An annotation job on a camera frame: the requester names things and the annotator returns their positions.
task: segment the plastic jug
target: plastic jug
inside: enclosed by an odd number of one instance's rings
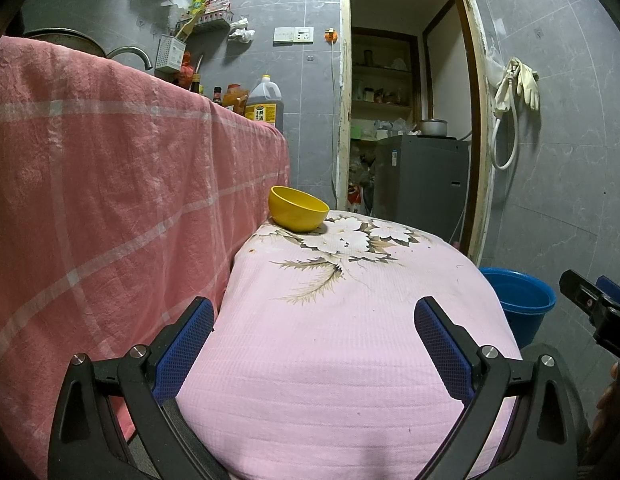
[[[279,87],[270,81],[269,75],[262,76],[261,82],[248,95],[245,117],[253,121],[265,121],[282,131],[283,99]]]

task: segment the faucet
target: faucet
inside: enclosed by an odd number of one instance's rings
[[[112,59],[119,54],[123,54],[125,52],[129,52],[130,54],[137,54],[144,62],[144,66],[146,70],[150,70],[152,68],[152,62],[143,50],[141,50],[138,46],[120,46],[119,48],[114,49],[111,53],[109,53],[106,58]]]

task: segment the electrical outlet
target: electrical outlet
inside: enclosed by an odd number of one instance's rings
[[[273,43],[292,43],[295,39],[295,27],[275,27]]]
[[[314,27],[295,27],[294,43],[312,43],[314,41]]]

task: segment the metal screw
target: metal screw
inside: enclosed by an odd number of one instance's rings
[[[140,357],[143,357],[144,355],[146,355],[147,351],[148,351],[148,349],[145,346],[143,346],[143,345],[134,345],[130,349],[130,357],[133,357],[135,359],[139,359]]]
[[[494,359],[499,355],[499,351],[494,346],[484,346],[481,348],[481,353],[488,359]]]
[[[542,355],[541,362],[546,366],[554,366],[554,358],[551,355]]]
[[[83,363],[85,361],[85,358],[87,358],[86,354],[74,354],[72,356],[72,359],[70,359],[70,363],[73,364],[74,366],[80,365],[81,363]]]

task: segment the pink tablecloth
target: pink tablecloth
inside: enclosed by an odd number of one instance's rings
[[[0,425],[46,474],[68,361],[149,342],[288,180],[283,136],[115,61],[0,41]]]

